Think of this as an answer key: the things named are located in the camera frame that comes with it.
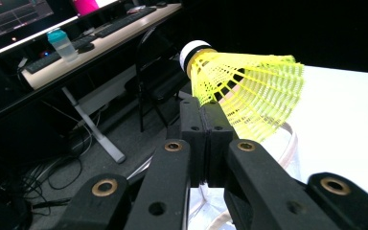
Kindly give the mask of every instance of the bottle cap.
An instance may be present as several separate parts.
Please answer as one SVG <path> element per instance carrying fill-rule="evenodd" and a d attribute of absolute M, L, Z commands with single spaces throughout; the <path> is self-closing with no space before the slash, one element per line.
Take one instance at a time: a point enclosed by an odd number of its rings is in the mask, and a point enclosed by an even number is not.
<path fill-rule="evenodd" d="M 47 37 L 50 43 L 56 43 L 67 37 L 67 34 L 60 29 L 56 29 L 47 33 Z"/>
<path fill-rule="evenodd" d="M 183 69 L 184 72 L 187 72 L 188 62 L 193 55 L 196 52 L 206 48 L 211 49 L 211 45 L 202 40 L 190 41 L 187 45 L 185 45 L 180 54 L 181 69 Z"/>

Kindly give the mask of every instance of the desk leg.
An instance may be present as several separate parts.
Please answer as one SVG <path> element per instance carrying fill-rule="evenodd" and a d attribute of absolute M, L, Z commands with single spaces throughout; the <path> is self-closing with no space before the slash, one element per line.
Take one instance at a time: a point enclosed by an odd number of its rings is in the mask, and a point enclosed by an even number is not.
<path fill-rule="evenodd" d="M 73 95 L 68 91 L 66 87 L 62 87 L 62 92 L 64 92 L 65 96 L 67 96 L 68 100 L 70 100 L 73 107 L 77 110 L 77 112 L 80 114 L 80 116 L 84 119 L 86 124 L 89 126 L 89 128 L 92 130 L 92 133 L 97 139 L 97 141 L 103 146 L 103 148 L 107 151 L 107 153 L 117 162 L 122 163 L 125 161 L 126 157 L 121 153 L 121 151 L 116 148 L 115 145 L 113 145 L 112 142 L 109 141 L 109 139 L 104 136 L 98 128 L 95 126 L 95 124 L 92 122 L 91 118 L 82 110 L 79 103 L 74 99 Z"/>

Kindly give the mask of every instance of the keyboard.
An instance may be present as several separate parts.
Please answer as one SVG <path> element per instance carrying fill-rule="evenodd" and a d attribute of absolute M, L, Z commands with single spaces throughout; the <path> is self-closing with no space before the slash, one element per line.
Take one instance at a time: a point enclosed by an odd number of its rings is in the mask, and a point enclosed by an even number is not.
<path fill-rule="evenodd" d="M 86 35 L 75 41 L 72 41 L 71 43 L 73 44 L 74 48 L 78 50 L 79 48 L 86 46 L 88 43 L 90 43 L 91 41 L 95 39 L 97 39 L 97 37 L 94 35 Z M 34 74 L 35 72 L 43 69 L 44 67 L 60 59 L 61 59 L 61 56 L 57 52 L 53 52 L 49 56 L 43 57 L 35 62 L 28 64 L 25 67 L 25 69 L 29 73 Z"/>
<path fill-rule="evenodd" d="M 140 18 L 142 18 L 146 15 L 149 15 L 152 12 L 155 12 L 155 11 L 156 11 L 156 8 L 143 8 L 143 9 L 139 10 L 138 12 L 128 14 L 124 17 L 118 18 L 114 22 L 110 23 L 109 26 L 103 28 L 99 32 L 96 32 L 95 36 L 96 37 L 106 37 L 108 35 L 111 35 L 111 34 L 117 32 L 117 31 L 119 31 L 123 27 L 129 25 L 130 23 L 135 22 L 135 21 L 139 20 Z"/>

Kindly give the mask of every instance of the monitor screen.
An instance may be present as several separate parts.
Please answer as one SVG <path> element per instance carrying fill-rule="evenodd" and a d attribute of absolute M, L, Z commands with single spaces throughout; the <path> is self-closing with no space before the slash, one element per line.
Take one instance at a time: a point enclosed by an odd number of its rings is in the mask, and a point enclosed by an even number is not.
<path fill-rule="evenodd" d="M 0 0 L 0 54 L 75 19 L 68 0 Z"/>
<path fill-rule="evenodd" d="M 106 6 L 110 6 L 112 3 L 120 3 L 121 0 L 72 0 L 74 8 L 79 16 L 85 16 L 93 12 L 97 12 L 99 9 L 103 9 Z"/>

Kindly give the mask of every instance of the yellow shuttlecock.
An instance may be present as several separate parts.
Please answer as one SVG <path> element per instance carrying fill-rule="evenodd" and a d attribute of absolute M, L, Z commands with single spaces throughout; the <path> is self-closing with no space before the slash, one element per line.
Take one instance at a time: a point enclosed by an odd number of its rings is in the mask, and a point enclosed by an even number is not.
<path fill-rule="evenodd" d="M 256 142 L 286 121 L 304 84 L 293 56 L 219 53 L 200 40 L 183 48 L 180 64 L 200 105 L 219 102 L 238 136 Z"/>

